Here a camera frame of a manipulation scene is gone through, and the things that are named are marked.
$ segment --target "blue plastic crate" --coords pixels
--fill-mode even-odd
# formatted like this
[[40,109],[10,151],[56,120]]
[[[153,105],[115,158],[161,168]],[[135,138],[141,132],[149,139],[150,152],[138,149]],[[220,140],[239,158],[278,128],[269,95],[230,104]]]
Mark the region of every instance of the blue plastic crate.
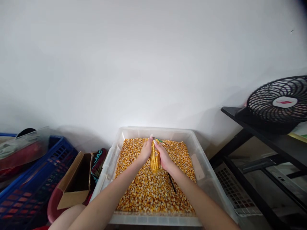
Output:
[[64,137],[50,136],[48,152],[0,193],[0,229],[45,225],[48,200],[77,154]]

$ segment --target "person's left hand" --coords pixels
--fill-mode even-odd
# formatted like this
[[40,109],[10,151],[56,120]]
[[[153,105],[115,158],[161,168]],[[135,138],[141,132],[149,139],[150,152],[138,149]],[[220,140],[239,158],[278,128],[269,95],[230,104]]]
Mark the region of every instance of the person's left hand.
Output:
[[148,140],[144,143],[141,153],[138,156],[138,159],[142,161],[143,165],[148,161],[150,157],[152,142],[153,142],[153,135],[151,134]]

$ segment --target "corn cob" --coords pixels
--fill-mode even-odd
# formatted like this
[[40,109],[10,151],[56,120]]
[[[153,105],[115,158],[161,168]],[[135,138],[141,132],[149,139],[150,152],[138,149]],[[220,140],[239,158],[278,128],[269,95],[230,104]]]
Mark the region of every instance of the corn cob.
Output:
[[151,171],[154,174],[157,174],[159,170],[160,165],[160,153],[159,151],[154,147],[154,142],[151,145],[151,155],[150,155],[150,168]]

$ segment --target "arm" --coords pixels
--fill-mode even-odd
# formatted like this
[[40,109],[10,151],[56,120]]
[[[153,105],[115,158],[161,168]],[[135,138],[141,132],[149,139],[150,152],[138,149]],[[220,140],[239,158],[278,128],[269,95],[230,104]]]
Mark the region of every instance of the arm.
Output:
[[138,158],[89,203],[69,230],[100,230],[106,227],[125,191],[147,162],[151,153],[152,141],[152,136],[150,136]]
[[238,225],[227,213],[173,163],[165,148],[156,144],[155,140],[154,143],[160,152],[162,167],[179,185],[204,228],[207,230],[239,230]]

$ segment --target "person's right hand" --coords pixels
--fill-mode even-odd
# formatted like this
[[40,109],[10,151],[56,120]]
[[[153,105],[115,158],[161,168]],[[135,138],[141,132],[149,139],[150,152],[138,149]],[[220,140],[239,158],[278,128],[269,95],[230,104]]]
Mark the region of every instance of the person's right hand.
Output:
[[156,140],[153,140],[154,146],[160,152],[160,162],[163,169],[167,172],[174,162],[170,159],[169,154],[167,153],[166,149],[163,147],[162,143],[158,144]]

